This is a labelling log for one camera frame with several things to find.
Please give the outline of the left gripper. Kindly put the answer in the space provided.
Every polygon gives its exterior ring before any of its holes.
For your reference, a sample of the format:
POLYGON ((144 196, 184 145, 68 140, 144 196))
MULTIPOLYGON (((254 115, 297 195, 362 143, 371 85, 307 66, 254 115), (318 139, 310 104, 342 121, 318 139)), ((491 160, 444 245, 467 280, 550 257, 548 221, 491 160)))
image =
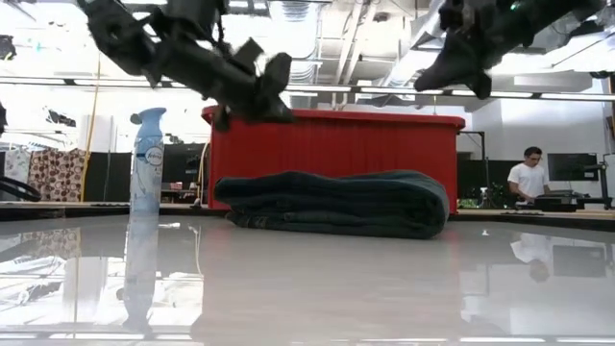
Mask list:
POLYGON ((163 76, 221 104, 213 114, 216 132, 226 133, 231 127, 228 107, 248 118, 293 122, 292 110, 281 98, 292 58, 286 53, 276 54, 259 80, 256 63, 238 62, 234 53, 224 57, 187 41, 165 40, 158 44, 158 67, 163 76))

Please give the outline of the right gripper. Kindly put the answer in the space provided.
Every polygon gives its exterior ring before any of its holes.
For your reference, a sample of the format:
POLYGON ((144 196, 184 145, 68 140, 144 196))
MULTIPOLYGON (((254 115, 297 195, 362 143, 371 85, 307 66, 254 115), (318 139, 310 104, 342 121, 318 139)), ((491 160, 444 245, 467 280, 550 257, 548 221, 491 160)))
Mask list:
POLYGON ((440 9, 444 46, 434 63, 414 82, 417 91, 465 85, 478 99, 491 95, 492 79, 481 70, 500 64, 509 49, 487 36, 508 14, 507 9, 440 9))

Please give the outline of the dark denim jeans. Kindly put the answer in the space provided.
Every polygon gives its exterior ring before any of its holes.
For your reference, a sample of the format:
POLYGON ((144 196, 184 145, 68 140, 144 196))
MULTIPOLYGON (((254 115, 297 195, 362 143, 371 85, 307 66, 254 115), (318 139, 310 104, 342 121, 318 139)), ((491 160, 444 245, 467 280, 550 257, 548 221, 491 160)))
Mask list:
POLYGON ((213 197, 239 227, 299 233, 432 239, 450 215, 445 187, 413 170, 222 178, 213 197))

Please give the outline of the red plastic laundry bin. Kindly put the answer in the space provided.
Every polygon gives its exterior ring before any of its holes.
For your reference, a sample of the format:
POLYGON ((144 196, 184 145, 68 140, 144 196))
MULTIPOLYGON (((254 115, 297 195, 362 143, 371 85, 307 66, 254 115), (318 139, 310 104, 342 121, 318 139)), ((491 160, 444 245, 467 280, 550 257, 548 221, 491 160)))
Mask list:
POLYGON ((209 185, 284 171, 344 177, 416 170, 442 184, 457 211, 456 136, 463 118, 371 111, 294 110, 292 123, 233 120, 212 132, 209 185))

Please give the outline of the black pole stand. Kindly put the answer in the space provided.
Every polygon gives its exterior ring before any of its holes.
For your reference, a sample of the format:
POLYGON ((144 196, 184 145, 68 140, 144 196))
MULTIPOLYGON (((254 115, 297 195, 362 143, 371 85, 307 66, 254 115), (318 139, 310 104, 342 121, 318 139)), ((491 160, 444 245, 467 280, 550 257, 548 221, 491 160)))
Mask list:
POLYGON ((472 152, 457 153, 457 197, 474 200, 479 208, 489 197, 489 161, 485 148, 485 132, 459 131, 457 138, 466 138, 474 144, 472 152))

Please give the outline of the person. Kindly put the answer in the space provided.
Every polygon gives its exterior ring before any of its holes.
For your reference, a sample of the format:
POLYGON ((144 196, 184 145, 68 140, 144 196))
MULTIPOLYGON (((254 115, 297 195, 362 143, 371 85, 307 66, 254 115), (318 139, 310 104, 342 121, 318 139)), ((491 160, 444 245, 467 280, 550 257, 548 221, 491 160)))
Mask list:
POLYGON ((540 165, 542 150, 531 146, 524 152, 524 160, 513 166, 508 174, 507 183, 518 205, 532 204, 536 197, 550 191, 545 169, 540 165))

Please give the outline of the light blue air freshener bottle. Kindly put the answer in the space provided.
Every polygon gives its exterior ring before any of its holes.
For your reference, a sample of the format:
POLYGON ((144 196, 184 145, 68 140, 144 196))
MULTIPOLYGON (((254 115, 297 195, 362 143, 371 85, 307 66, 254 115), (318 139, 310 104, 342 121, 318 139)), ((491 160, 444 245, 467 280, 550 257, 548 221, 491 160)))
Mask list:
POLYGON ((163 133, 160 128, 166 108, 151 108, 139 112, 140 121, 135 136, 131 175, 131 214, 158 216, 164 159, 163 133))

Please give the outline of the black computer monitor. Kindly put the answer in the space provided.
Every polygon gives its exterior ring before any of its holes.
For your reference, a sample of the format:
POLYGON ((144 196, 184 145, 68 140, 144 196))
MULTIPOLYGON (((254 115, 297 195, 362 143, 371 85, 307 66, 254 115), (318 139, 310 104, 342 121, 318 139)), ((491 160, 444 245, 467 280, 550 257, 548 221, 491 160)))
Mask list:
POLYGON ((551 181, 592 182, 599 179, 595 153, 550 153, 547 162, 551 181))

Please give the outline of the black partition panel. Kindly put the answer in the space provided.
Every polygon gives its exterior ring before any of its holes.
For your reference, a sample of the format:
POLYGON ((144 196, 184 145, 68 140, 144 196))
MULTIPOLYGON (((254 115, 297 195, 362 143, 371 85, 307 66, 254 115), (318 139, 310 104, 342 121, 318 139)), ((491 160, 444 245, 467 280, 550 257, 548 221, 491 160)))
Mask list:
POLYGON ((86 202, 128 202, 131 153, 92 153, 85 182, 86 202))

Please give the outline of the brown circle patterned fabric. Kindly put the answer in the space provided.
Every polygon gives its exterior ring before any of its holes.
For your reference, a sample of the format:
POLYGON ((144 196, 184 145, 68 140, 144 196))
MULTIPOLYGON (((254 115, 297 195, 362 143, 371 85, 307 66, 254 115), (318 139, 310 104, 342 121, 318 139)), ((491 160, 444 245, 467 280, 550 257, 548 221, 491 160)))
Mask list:
POLYGON ((28 185, 42 201, 79 202, 86 152, 80 149, 35 151, 30 159, 28 185))

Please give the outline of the white patterned fabric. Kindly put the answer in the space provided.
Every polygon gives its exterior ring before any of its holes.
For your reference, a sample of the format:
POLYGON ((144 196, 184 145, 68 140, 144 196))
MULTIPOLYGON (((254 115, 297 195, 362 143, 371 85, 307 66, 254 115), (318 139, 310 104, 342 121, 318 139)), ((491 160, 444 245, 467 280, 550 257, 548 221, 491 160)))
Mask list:
POLYGON ((0 175, 26 184, 32 153, 23 149, 0 152, 0 175))

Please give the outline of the black ceiling device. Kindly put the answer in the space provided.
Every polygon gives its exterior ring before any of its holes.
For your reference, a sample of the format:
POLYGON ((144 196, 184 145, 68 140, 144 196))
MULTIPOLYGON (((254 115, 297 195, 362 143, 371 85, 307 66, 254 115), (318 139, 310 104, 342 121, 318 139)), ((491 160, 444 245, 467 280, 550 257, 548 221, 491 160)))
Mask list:
POLYGON ((0 35, 0 61, 10 61, 16 57, 13 36, 0 35))

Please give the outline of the silver ceiling duct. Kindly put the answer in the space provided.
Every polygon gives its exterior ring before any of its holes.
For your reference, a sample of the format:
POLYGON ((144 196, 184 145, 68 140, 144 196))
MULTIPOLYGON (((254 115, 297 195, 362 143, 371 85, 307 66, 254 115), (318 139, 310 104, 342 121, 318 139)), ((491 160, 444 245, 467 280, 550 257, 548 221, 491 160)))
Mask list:
POLYGON ((426 14, 410 22, 407 50, 397 59, 389 72, 380 81, 380 87, 401 87, 419 70, 427 68, 439 48, 423 49, 422 46, 436 41, 443 42, 444 31, 440 28, 439 9, 445 0, 430 0, 426 14))

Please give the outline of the ceiling light rail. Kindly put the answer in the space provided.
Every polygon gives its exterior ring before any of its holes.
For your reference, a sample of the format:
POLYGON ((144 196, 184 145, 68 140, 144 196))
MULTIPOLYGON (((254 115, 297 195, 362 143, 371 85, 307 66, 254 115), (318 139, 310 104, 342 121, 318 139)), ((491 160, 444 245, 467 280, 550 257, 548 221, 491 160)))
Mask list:
MULTIPOLYGON (((110 87, 126 89, 144 89, 150 87, 150 85, 146 81, 141 80, 63 79, 56 77, 33 78, 14 76, 0 76, 0 85, 24 85, 45 87, 110 87)), ((408 87, 383 86, 331 86, 291 84, 286 87, 286 91, 290 93, 307 94, 359 93, 395 96, 475 97, 475 94, 471 90, 466 89, 439 89, 416 91, 415 89, 408 87)), ((571 92, 492 91, 489 95, 489 98, 615 103, 615 94, 590 94, 571 92)))

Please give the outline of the black aluminium table frame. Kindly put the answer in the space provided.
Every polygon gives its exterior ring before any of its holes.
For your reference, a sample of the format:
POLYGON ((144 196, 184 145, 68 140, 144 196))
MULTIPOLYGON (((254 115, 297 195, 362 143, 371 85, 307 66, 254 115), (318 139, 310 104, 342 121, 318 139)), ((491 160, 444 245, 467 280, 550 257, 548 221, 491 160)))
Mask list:
MULTIPOLYGON (((92 207, 8 204, 0 205, 0 222, 25 221, 54 218, 77 218, 95 216, 126 215, 128 207, 92 207)), ((461 210, 449 216, 456 222, 501 222, 528 224, 536 226, 580 229, 595 232, 615 233, 615 210, 607 213, 591 214, 589 212, 571 213, 531 213, 499 210, 461 210)))

